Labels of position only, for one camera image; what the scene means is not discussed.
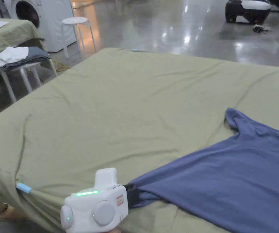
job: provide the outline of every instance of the black robotic device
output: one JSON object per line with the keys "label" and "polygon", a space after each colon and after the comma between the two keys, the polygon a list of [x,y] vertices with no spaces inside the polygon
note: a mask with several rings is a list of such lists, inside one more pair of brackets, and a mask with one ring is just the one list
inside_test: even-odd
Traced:
{"label": "black robotic device", "polygon": [[270,13],[271,4],[267,0],[229,0],[226,3],[226,21],[235,23],[238,16],[250,24],[263,24]]}

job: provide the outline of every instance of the white cloth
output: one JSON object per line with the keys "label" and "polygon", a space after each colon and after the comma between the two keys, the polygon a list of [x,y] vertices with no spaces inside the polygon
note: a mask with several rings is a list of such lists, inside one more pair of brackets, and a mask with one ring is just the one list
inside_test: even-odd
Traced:
{"label": "white cloth", "polygon": [[0,68],[8,63],[14,63],[25,59],[28,56],[28,47],[8,47],[0,53]]}

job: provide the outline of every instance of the t-shirt sleeve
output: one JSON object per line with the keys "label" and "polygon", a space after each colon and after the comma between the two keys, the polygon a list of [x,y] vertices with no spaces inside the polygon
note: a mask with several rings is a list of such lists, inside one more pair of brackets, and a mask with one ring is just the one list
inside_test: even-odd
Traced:
{"label": "t-shirt sleeve", "polygon": [[256,121],[250,119],[240,111],[234,108],[228,108],[225,114],[230,128],[240,135],[253,136],[255,135]]}

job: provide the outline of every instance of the fitted sheet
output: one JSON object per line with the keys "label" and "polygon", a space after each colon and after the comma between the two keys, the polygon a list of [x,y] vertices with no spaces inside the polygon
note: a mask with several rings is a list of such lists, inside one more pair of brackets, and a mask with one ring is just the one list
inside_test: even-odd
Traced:
{"label": "fitted sheet", "polygon": [[[103,49],[0,113],[0,200],[57,231],[64,198],[93,186],[98,169],[117,168],[126,184],[225,140],[228,107],[279,130],[279,68]],[[226,232],[160,201],[119,227]]]}
{"label": "fitted sheet", "polygon": [[39,39],[42,48],[46,50],[43,43],[44,37],[41,36],[32,22],[17,19],[0,19],[0,21],[9,22],[0,28],[0,52],[4,51],[7,47],[16,47],[33,39]]}

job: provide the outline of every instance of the green led light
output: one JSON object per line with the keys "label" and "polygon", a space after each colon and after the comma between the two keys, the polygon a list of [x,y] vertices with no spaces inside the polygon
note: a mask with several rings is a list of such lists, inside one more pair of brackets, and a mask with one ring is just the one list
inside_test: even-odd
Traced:
{"label": "green led light", "polygon": [[76,193],[75,196],[79,197],[79,196],[85,196],[85,195],[96,194],[96,193],[100,193],[100,191],[92,191],[92,192],[86,192],[86,193]]}

